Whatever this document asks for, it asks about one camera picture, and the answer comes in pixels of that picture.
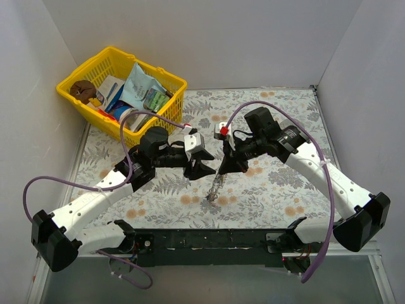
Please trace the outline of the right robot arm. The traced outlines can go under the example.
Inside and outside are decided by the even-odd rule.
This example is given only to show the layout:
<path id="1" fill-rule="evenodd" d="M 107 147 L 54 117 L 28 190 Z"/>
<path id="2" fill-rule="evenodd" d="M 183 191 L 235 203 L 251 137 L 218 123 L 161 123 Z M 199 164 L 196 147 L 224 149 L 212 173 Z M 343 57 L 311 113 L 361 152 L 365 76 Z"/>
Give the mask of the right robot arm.
<path id="1" fill-rule="evenodd" d="M 300 220 L 289 228 L 287 246 L 302 251 L 309 243 L 324 241 L 328 228 L 333 239 L 345 249 L 358 252 L 384 227 L 390 207 L 389 197 L 372 194 L 346 177 L 333 164 L 322 160 L 314 141 L 297 125 L 281 127 L 269 109 L 259 107 L 244 116 L 250 133 L 246 139 L 234 136 L 227 122 L 216 124 L 214 137 L 223 141 L 224 157 L 220 175 L 246 172 L 248 161 L 267 154 L 305 177 L 323 195 L 333 195 L 332 211 L 340 215 L 333 224 L 310 224 Z"/>

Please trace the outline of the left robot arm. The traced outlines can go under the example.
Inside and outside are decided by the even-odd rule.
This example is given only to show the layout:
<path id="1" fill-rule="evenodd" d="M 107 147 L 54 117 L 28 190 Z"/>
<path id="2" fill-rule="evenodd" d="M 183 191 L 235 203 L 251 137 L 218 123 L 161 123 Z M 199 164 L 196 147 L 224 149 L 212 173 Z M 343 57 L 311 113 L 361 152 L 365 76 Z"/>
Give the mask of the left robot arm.
<path id="1" fill-rule="evenodd" d="M 216 172 L 203 163 L 214 160 L 203 136 L 189 126 L 184 139 L 173 144 L 168 142 L 166 129 L 151 127 L 129 156 L 115 165 L 95 191 L 51 213 L 41 210 L 33 216 L 32 244 L 53 272 L 67 268 L 81 253 L 104 249 L 129 253 L 137 247 L 140 240 L 124 220 L 93 229 L 87 224 L 154 179 L 157 168 L 182 168 L 191 181 Z"/>

